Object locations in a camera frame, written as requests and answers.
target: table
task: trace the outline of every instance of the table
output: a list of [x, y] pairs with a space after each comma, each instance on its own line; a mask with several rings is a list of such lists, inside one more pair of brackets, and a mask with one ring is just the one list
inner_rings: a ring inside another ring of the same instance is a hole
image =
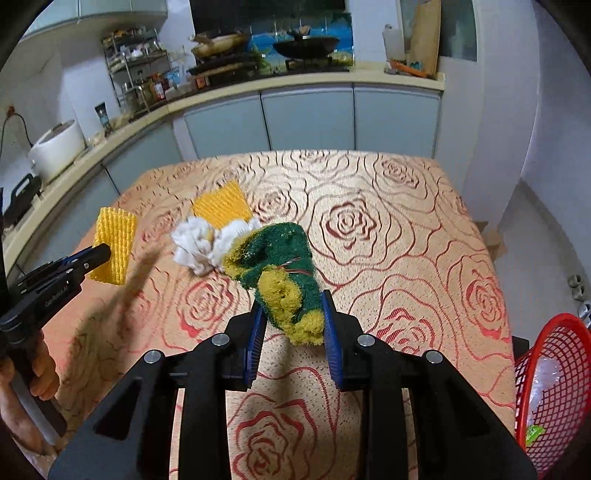
[[[263, 223], [297, 222], [308, 232], [339, 310], [403, 352], [441, 350], [513, 431], [503, 295], [480, 233], [441, 168], [425, 158], [296, 150], [159, 168], [118, 199], [115, 206], [140, 218], [127, 284], [86, 280], [44, 329], [70, 432], [146, 350], [188, 351], [249, 310], [253, 295], [236, 282], [217, 273], [195, 277], [173, 262], [170, 232], [191, 200], [230, 179]], [[79, 248], [93, 236], [94, 229]], [[227, 405], [235, 478], [352, 477], [360, 396], [335, 389], [323, 347], [293, 347], [269, 325], [253, 389], [228, 393]], [[412, 437], [409, 443], [412, 449]], [[416, 476], [413, 455], [410, 470]]]

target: plastic container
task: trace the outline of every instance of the plastic container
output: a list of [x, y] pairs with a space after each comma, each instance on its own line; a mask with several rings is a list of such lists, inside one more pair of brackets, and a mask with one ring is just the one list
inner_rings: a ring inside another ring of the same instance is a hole
[[[561, 378], [544, 392], [534, 412], [534, 424], [542, 434], [525, 447], [525, 431], [535, 367], [540, 356], [559, 361]], [[538, 478], [552, 468], [591, 411], [591, 333], [570, 313], [552, 318], [542, 329], [535, 345], [515, 362], [517, 408], [515, 438], [534, 464]]]
[[384, 46], [386, 47], [386, 60], [406, 61], [404, 51], [404, 34], [402, 30], [393, 28], [387, 24], [382, 32]]

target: power cord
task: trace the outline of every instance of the power cord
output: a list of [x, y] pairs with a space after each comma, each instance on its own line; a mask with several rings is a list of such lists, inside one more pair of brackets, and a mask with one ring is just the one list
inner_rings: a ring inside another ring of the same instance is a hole
[[17, 116], [22, 120], [22, 124], [25, 127], [25, 135], [27, 136], [27, 141], [29, 142], [29, 145], [33, 147], [33, 143], [29, 138], [29, 132], [27, 131], [27, 122], [25, 122], [25, 119], [22, 117], [20, 113], [16, 113], [14, 111], [14, 107], [10, 107], [8, 109], [8, 113], [6, 114], [6, 118], [4, 119], [4, 123], [2, 124], [2, 138], [0, 139], [0, 160], [2, 160], [2, 149], [4, 148], [4, 132], [6, 130], [6, 122], [8, 122], [13, 116]]

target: white cloth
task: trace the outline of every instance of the white cloth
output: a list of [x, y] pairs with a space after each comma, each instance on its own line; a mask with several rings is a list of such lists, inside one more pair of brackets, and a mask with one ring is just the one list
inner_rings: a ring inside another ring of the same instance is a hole
[[213, 269], [207, 255], [212, 251], [213, 227], [201, 217], [190, 216], [170, 234], [177, 245], [174, 261], [189, 267], [195, 275], [207, 275]]
[[257, 217], [252, 217], [250, 222], [246, 223], [244, 220], [234, 220], [227, 224], [221, 230], [216, 230], [216, 237], [213, 242], [213, 249], [208, 255], [210, 263], [215, 269], [224, 273], [222, 260], [228, 253], [234, 240], [245, 233], [252, 232], [261, 227], [261, 221]]
[[248, 223], [234, 220], [221, 230], [215, 230], [211, 224], [201, 218], [190, 216], [177, 225], [170, 234], [177, 249], [174, 261], [189, 267], [195, 275], [207, 275], [214, 268], [224, 273], [223, 257], [228, 253], [234, 240], [247, 232], [261, 227], [261, 221], [253, 217]]

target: metal screw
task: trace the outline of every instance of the metal screw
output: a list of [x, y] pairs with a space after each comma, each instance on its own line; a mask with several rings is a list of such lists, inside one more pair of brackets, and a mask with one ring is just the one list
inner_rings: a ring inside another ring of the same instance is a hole
[[443, 355], [440, 354], [437, 350], [429, 350], [425, 358], [428, 362], [432, 364], [440, 364], [441, 362], [443, 362]]
[[375, 338], [371, 335], [364, 333], [357, 337], [357, 343], [361, 346], [372, 346], [375, 343]]
[[230, 341], [230, 337], [225, 333], [218, 333], [212, 337], [212, 343], [215, 346], [224, 346]]
[[144, 355], [144, 362], [147, 364], [154, 364], [162, 358], [162, 354], [157, 350], [150, 350]]

